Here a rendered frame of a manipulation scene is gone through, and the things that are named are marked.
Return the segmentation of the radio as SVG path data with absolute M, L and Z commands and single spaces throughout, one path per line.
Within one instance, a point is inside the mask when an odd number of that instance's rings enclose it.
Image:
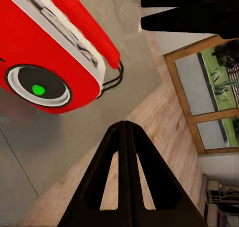
M 119 77 L 103 84 L 105 56 Z M 120 53 L 79 0 L 0 0 L 0 86 L 51 114 L 119 85 Z M 104 85 L 119 80 L 115 85 Z

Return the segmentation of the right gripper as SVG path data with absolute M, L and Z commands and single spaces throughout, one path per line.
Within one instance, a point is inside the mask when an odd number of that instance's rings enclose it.
M 211 33 L 239 38 L 239 0 L 141 0 L 142 7 L 177 7 L 141 18 L 151 31 Z

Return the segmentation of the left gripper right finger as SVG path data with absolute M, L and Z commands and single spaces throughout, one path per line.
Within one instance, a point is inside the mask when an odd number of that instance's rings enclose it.
M 144 129 L 125 121 L 133 227 L 209 227 Z M 138 154 L 156 210 L 144 207 Z

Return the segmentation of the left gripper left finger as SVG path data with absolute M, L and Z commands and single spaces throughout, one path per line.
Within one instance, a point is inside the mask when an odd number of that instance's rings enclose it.
M 117 151 L 118 208 L 100 210 L 112 158 Z M 133 227 L 124 120 L 108 128 L 58 227 Z

